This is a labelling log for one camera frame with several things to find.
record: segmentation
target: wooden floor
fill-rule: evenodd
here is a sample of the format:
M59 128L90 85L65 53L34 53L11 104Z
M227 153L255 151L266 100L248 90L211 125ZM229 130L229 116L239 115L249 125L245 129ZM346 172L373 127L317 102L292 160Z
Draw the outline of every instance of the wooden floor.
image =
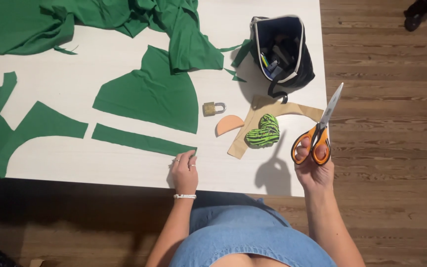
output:
M405 31L412 2L321 0L328 95L346 84L335 193L367 266L427 266L427 21ZM143 266L171 203L169 190L0 179L0 249L24 266ZM266 203L307 232L304 199Z

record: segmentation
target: scissors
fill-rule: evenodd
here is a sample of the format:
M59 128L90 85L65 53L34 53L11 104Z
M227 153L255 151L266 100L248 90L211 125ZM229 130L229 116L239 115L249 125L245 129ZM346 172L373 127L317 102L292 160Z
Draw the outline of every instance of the scissors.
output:
M329 161L331 157L331 153L330 153L331 147L329 145L329 138L328 138L329 136L327 135L326 128L327 128L327 123L331 118L332 112L334 111L335 105L339 101L342 87L343 87L343 83L339 85L339 88L337 88L334 95L332 96L332 99L329 101L329 105L327 105L327 108L325 109L321 120L311 130L303 133L294 142L293 147L291 148L291 158L296 164L301 164L307 158L305 157L302 160L298 160L295 155L296 148L304 138L309 138L311 140L311 144L306 149L309 150L310 154L312 154L312 158L314 159L317 165L322 166ZM325 157L323 159L317 158L317 155L316 155L316 149L321 144L325 144L327 146Z

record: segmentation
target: scissors blade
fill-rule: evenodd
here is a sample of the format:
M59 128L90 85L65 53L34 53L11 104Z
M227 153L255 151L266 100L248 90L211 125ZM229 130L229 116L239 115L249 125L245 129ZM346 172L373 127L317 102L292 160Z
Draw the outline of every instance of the scissors blade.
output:
M321 122L319 124L320 129L324 129L327 126L327 123L329 122L329 119L332 116L332 112L334 111L335 105L340 99L340 93L343 88L343 83L339 85L339 88L335 90L334 95L332 95L331 100L329 101L329 105L327 105L327 108L324 111L324 114L322 115Z

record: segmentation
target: white table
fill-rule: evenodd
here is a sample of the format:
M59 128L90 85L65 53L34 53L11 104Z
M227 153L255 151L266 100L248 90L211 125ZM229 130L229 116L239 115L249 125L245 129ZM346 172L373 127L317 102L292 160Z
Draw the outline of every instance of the white table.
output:
M325 77L319 0L200 0L201 32L217 48L242 43L250 36L253 16L299 15L304 21L306 44L316 74L305 88L289 95L289 101L324 109ZM238 129L218 138L214 129L226 115L246 118L253 94L266 94L268 81L248 55L237 75L247 83L232 81L222 70L190 72L199 103L197 134L157 124L116 116L93 109L101 85L141 67L147 46L168 50L165 33L145 29L135 38L114 30L75 26L74 38L62 45L78 48L77 56L49 50L32 56L0 56L0 86L3 73L15 71L18 83L1 115L14 130L39 100L72 119L89 123L83 139L41 137L29 140L12 155L6 176L23 179L73 181L167 188L172 156L91 139L96 123L124 131L197 146L199 190L304 196L294 174L290 149L294 140L315 123L300 115L278 117L280 142L264 149L248 149L241 160L227 154ZM230 67L238 52L226 52L224 66ZM227 111L203 117L202 104L225 102ZM278 150L278 159L270 161Z

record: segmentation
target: blue denim clothing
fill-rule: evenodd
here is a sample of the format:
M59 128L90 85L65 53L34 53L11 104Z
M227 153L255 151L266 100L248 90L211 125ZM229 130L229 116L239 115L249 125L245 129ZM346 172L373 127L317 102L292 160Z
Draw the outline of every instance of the blue denim clothing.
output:
M197 191L190 235L170 267L208 267L233 253L263 255L291 267L335 267L329 255L262 199L247 195Z

